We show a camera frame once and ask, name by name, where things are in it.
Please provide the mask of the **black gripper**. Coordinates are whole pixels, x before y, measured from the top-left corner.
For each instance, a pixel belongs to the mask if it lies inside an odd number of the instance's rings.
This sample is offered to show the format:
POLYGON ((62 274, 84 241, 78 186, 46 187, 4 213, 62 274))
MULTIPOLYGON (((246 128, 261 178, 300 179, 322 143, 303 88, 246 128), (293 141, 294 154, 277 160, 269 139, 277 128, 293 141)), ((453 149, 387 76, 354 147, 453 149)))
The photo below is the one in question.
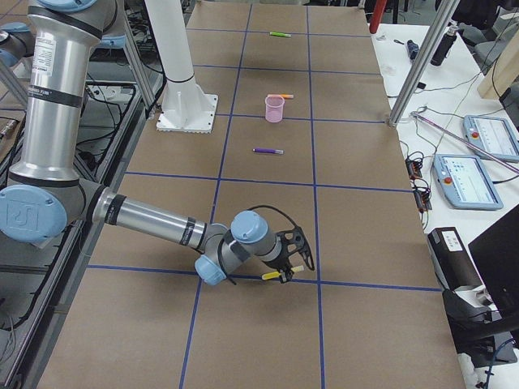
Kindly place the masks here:
POLYGON ((279 278, 281 283, 285 283, 287 280, 292 280, 294 272, 291 270, 293 265, 290 262, 288 244, 282 242, 280 253, 274 259, 266 261, 265 265, 274 270, 280 271, 279 278))

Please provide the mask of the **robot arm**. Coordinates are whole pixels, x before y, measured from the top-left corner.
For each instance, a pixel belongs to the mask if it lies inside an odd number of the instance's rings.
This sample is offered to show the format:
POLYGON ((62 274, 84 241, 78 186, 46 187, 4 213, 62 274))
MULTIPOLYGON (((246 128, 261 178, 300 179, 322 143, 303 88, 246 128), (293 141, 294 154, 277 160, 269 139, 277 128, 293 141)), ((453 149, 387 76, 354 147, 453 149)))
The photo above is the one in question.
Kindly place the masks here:
POLYGON ((28 25, 12 22, 1 26, 1 62, 13 67, 22 62, 30 72, 35 49, 35 36, 28 25))
POLYGON ((258 207, 230 225, 181 216, 118 194, 79 175, 75 160, 84 141, 79 124, 90 58, 104 36, 123 34, 121 1, 31 1, 36 35, 21 156, 1 191, 1 230, 18 242, 40 244, 77 221, 123 227, 189 247, 195 269, 210 285, 229 280, 248 260, 268 268, 266 280, 292 280, 290 258, 305 253, 297 228, 273 231, 258 207))

